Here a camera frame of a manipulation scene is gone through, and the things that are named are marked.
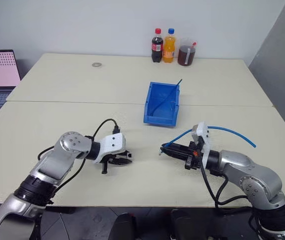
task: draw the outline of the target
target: orange juice bottle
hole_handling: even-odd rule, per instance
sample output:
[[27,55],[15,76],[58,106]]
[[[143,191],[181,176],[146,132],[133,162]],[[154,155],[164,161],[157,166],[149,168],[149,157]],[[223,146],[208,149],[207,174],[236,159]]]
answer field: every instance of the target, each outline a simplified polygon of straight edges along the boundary
[[164,38],[162,59],[165,63],[171,63],[174,60],[176,41],[176,38],[174,37],[174,31],[175,30],[173,28],[169,28],[168,36]]

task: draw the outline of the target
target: table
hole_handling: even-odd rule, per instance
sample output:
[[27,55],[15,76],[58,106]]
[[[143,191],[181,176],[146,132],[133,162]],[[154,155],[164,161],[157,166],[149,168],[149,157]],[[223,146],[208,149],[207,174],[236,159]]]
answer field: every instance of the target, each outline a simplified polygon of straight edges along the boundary
[[54,53],[40,58],[7,101],[145,104],[150,82],[180,79],[180,105],[272,106],[240,59],[196,58],[185,67],[151,57]]
[[[37,155],[67,131],[92,135],[106,118],[117,120],[126,137],[133,163],[112,166],[101,174],[101,164],[88,160],[80,174],[54,197],[56,206],[175,206],[213,207],[199,170],[185,170],[184,162],[158,155],[168,142],[193,125],[233,129],[251,139],[257,148],[228,132],[211,130],[211,149],[237,151],[279,174],[285,193],[285,122],[273,107],[185,106],[179,108],[176,128],[143,124],[143,104],[9,101],[0,110],[0,203],[13,192],[37,163]],[[113,126],[105,125],[102,138]],[[191,136],[178,143],[187,145]],[[81,160],[76,160],[69,176]],[[214,191],[222,178],[208,175]],[[241,194],[229,183],[221,199]],[[229,206],[244,206],[245,200]]]

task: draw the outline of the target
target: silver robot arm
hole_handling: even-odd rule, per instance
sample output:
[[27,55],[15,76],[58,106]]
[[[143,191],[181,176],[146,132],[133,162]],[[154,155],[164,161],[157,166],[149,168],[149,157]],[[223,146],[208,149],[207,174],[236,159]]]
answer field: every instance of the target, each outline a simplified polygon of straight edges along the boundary
[[[261,166],[239,152],[210,150],[209,131],[205,122],[193,126],[193,141],[189,146],[164,143],[162,153],[185,161],[185,169],[201,169],[206,182],[205,168],[215,176],[225,175],[238,186],[252,204],[252,213],[257,220],[258,234],[262,239],[285,240],[285,195],[280,177],[270,168]],[[206,186],[219,205],[217,197]]]
[[285,195],[280,177],[239,152],[222,150],[218,171],[248,197],[267,239],[285,240]]
[[0,206],[0,240],[38,239],[40,219],[47,204],[52,203],[57,187],[73,167],[75,159],[99,163],[108,155],[126,150],[122,133],[92,141],[78,132],[63,134],[53,150],[45,153],[20,187]]

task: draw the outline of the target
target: blue storage box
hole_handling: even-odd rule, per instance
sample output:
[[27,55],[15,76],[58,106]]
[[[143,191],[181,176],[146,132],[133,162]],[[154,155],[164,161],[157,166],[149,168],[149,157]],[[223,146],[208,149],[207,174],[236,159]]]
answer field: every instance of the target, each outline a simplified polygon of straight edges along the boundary
[[143,122],[176,126],[179,109],[179,85],[151,82],[144,105]]

